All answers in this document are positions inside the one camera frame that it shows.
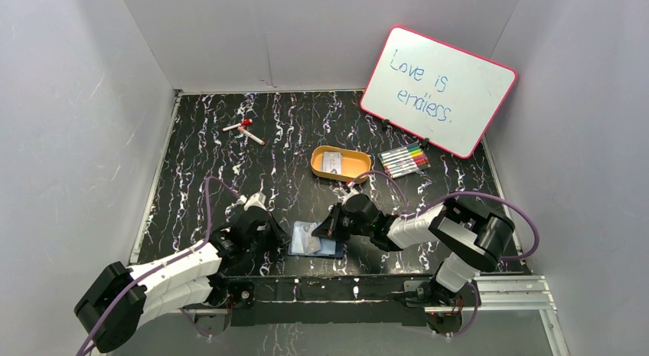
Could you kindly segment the orange oval tray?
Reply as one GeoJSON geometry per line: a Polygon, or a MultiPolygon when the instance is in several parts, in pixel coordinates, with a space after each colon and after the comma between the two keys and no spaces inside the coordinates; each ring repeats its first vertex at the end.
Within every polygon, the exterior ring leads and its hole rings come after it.
{"type": "Polygon", "coordinates": [[[319,178],[347,182],[372,167],[370,156],[350,149],[321,145],[311,154],[311,170],[319,178]]]}

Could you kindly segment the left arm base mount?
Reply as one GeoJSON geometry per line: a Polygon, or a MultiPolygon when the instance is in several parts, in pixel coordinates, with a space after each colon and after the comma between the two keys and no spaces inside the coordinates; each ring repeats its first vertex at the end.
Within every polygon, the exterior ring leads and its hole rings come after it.
{"type": "Polygon", "coordinates": [[[201,337],[212,341],[229,328],[235,311],[253,308],[254,295],[252,282],[218,279],[205,302],[181,308],[180,312],[201,337]]]}

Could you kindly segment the blue leather card holder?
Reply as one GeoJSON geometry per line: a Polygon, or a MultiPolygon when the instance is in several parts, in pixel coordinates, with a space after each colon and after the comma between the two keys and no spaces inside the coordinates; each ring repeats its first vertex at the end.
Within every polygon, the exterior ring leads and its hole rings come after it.
{"type": "Polygon", "coordinates": [[[313,235],[321,223],[297,220],[292,226],[292,241],[288,253],[291,256],[311,256],[325,259],[342,259],[343,243],[313,235]]]}

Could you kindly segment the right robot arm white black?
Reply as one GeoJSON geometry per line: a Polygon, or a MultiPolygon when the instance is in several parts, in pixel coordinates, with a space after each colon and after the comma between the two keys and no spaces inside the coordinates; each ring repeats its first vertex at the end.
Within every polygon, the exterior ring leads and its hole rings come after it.
{"type": "Polygon", "coordinates": [[[336,241],[352,235],[369,237],[386,252],[443,243],[451,253],[437,269],[430,289],[438,304],[451,305],[466,283],[496,269],[515,230],[510,218],[478,203],[477,196],[460,191],[426,211],[397,215],[383,213],[365,194],[352,194],[333,206],[311,233],[336,241]]]}

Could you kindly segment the silver credit card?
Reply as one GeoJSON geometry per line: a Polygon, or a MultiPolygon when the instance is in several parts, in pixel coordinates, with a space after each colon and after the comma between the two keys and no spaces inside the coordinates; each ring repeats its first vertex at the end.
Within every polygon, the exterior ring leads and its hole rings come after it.
{"type": "Polygon", "coordinates": [[[342,154],[340,152],[324,152],[321,170],[333,175],[340,175],[342,173],[342,154]]]}
{"type": "Polygon", "coordinates": [[[296,255],[311,255],[322,249],[319,237],[313,237],[311,232],[319,225],[318,222],[296,221],[293,225],[291,251],[296,255]]]}

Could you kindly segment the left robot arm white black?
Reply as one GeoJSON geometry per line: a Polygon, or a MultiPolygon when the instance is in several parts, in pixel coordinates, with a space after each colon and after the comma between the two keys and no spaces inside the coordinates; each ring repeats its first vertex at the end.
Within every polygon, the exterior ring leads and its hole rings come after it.
{"type": "Polygon", "coordinates": [[[87,332],[77,353],[114,351],[147,322],[186,305],[223,305],[229,288],[218,280],[222,269],[265,243],[284,247],[291,239],[268,210],[253,206],[175,254],[135,266],[109,264],[73,309],[87,332]]]}

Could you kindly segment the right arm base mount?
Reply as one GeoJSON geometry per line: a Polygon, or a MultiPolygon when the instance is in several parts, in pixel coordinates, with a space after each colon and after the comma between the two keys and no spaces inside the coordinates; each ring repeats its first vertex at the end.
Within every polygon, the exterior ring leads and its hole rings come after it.
{"type": "Polygon", "coordinates": [[[444,338],[464,334],[475,322],[481,305],[481,296],[475,281],[470,281],[457,292],[452,292],[434,279],[411,279],[404,282],[400,293],[395,293],[395,300],[410,308],[438,308],[427,312],[426,321],[433,333],[444,338]],[[440,311],[441,307],[450,309],[440,311]]]}

